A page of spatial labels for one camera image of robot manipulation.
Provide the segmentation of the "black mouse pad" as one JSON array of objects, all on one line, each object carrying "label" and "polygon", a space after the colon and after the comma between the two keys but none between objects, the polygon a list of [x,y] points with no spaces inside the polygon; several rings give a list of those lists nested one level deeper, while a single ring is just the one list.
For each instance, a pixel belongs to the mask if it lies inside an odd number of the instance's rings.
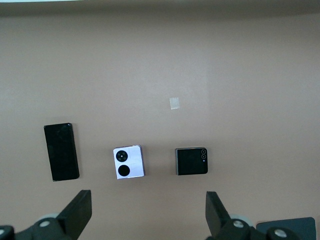
[{"label": "black mouse pad", "polygon": [[295,232],[301,240],[317,240],[316,221],[313,217],[272,220],[256,225],[256,229],[264,234],[272,227],[287,228]]}]

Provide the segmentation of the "black flip phone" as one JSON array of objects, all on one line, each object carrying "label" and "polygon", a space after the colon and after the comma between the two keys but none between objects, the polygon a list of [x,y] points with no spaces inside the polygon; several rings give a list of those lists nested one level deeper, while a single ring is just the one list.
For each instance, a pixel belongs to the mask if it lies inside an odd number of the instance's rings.
[{"label": "black flip phone", "polygon": [[208,151],[205,147],[176,148],[175,159],[178,176],[208,173]]}]

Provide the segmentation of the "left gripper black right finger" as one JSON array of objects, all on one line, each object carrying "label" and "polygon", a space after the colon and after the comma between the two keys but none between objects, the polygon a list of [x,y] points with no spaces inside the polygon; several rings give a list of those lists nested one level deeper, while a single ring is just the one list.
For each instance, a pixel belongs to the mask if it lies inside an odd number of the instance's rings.
[{"label": "left gripper black right finger", "polygon": [[244,220],[231,218],[218,194],[208,191],[205,219],[210,230],[206,240],[298,240],[298,235],[284,227],[270,227],[261,233]]}]

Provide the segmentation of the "lilac flip phone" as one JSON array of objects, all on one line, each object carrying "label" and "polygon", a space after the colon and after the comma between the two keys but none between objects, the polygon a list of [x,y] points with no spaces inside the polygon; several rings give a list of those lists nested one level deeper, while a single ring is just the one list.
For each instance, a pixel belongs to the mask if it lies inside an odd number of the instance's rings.
[{"label": "lilac flip phone", "polygon": [[140,145],[116,147],[113,149],[113,158],[118,180],[145,176],[143,151]]}]

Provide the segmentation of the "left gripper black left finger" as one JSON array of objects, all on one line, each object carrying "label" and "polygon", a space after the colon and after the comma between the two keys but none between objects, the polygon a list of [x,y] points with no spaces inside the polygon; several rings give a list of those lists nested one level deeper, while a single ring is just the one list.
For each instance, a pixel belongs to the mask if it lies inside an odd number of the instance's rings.
[{"label": "left gripper black left finger", "polygon": [[0,240],[78,240],[91,217],[92,193],[81,190],[56,217],[38,220],[20,232],[0,225]]}]

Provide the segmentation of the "black slab smartphone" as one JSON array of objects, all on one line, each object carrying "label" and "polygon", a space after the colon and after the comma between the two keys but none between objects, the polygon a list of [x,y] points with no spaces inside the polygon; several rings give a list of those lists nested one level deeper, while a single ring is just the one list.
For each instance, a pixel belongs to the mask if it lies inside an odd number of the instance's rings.
[{"label": "black slab smartphone", "polygon": [[69,122],[43,127],[54,182],[80,177],[73,125]]}]

